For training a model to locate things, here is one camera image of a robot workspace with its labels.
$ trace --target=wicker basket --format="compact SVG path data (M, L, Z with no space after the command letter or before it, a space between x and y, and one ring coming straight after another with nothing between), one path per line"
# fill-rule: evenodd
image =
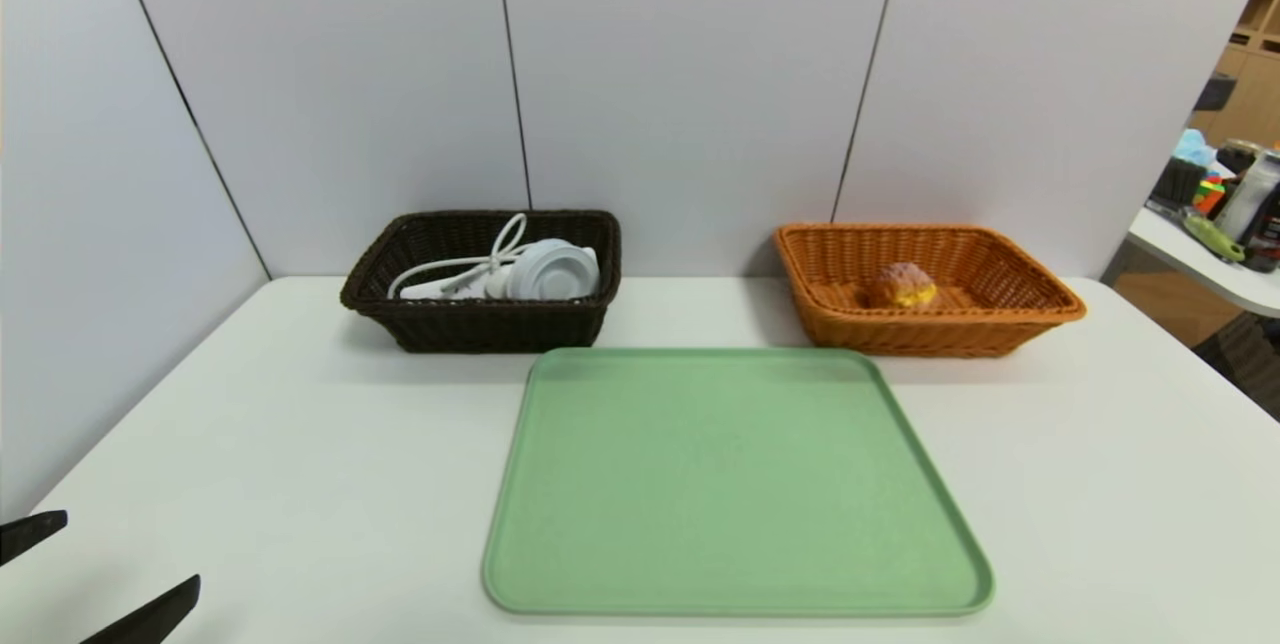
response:
M979 227L794 224L774 234L805 333L819 347L910 357L1000 357L1084 303L996 230ZM895 262L933 277L929 310L867 306Z
M429 261L486 256L513 211L438 211L393 220L342 288L347 309L379 321L406 352L545 352L590 347L622 279L622 234L605 211L530 211L525 242L559 238L593 247L600 289L568 302L389 300L402 271ZM406 284L452 277L467 266L422 271Z

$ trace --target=shelf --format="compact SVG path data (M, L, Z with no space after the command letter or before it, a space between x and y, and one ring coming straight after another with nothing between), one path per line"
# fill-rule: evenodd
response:
M1275 0L1249 0L1240 12L1240 26L1245 29L1267 29L1280 35L1280 19L1271 15L1275 9Z
M1234 50L1248 52L1249 56L1262 56L1266 59L1280 59L1280 47L1257 47L1256 50L1243 50L1243 47L1234 47Z
M1249 44L1253 42L1253 38L1257 37L1257 35L1258 35L1257 29L1248 28L1248 26L1236 26L1235 29L1231 29L1231 35L1228 38L1228 44L1235 44L1235 46L1238 47L1248 47Z

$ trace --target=plastic tray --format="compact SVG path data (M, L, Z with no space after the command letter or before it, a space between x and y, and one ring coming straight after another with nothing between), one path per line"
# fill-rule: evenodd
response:
M947 616L992 574L873 362L558 350L484 561L520 613Z

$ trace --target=table surface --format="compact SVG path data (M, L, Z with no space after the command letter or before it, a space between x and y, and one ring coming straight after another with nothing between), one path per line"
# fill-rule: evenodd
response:
M1274 641L1280 426L1111 289L1002 360L879 358L996 572L956 620L529 617L480 558L532 356L410 356L275 280L41 503L0 641L78 641L193 572L170 641ZM786 284L626 279L598 344L805 344Z
M1143 207L1129 225L1129 238L1165 264L1187 271L1235 306L1262 316L1280 316L1280 271L1258 274L1213 256L1179 225Z

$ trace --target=headphone ear cup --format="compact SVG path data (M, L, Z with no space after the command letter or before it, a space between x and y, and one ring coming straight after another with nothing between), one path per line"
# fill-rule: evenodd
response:
M541 239L511 265L506 288L512 300L563 301L589 297L599 284L594 251L566 239Z

